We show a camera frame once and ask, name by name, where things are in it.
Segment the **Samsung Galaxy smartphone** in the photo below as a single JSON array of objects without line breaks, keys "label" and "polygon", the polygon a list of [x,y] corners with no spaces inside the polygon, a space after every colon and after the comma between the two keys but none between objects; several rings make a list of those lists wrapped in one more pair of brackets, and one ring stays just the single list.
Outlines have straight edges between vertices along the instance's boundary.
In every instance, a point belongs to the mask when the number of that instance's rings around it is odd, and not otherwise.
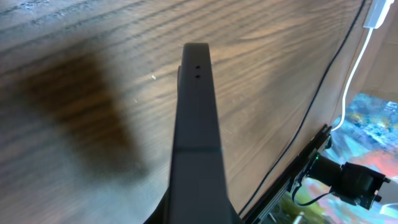
[{"label": "Samsung Galaxy smartphone", "polygon": [[232,222],[206,43],[183,48],[166,222]]}]

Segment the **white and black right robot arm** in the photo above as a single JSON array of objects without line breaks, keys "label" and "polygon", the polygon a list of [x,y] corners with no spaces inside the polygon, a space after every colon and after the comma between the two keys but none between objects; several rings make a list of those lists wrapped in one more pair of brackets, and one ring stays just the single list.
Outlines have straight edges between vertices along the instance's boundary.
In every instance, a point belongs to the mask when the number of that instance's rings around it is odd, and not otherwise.
[{"label": "white and black right robot arm", "polygon": [[332,194],[350,205],[360,206],[369,210],[374,202],[382,197],[376,192],[383,184],[391,182],[384,174],[365,166],[345,163],[340,165],[332,160],[316,154],[299,175],[297,186],[293,189],[292,200],[302,186],[303,178],[308,177],[329,186]]}]

